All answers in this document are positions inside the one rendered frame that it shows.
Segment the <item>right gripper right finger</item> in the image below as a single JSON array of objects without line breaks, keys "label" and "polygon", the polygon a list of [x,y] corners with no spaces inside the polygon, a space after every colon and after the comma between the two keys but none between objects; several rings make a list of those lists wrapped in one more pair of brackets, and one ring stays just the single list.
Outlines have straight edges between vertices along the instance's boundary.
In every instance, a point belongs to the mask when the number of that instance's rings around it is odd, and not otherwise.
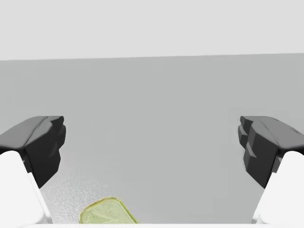
[{"label": "right gripper right finger", "polygon": [[304,134],[269,116],[241,116],[246,172],[264,189],[255,224],[304,224]]}]

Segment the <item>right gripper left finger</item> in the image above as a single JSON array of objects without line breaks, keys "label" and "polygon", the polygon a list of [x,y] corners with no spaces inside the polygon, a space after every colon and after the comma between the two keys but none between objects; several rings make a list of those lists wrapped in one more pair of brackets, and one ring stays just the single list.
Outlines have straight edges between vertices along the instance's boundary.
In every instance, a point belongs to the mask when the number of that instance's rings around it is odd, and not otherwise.
[{"label": "right gripper left finger", "polygon": [[40,188],[58,171],[63,116],[34,116],[0,134],[0,224],[51,224]]}]

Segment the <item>green and blue rectangular can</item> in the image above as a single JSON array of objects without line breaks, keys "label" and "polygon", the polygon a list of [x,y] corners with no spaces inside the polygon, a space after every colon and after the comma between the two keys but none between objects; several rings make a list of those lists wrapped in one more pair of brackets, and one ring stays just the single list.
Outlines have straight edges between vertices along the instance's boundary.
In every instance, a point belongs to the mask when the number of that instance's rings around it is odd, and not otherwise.
[{"label": "green and blue rectangular can", "polygon": [[100,199],[81,210],[79,224],[137,224],[122,201],[116,197]]}]

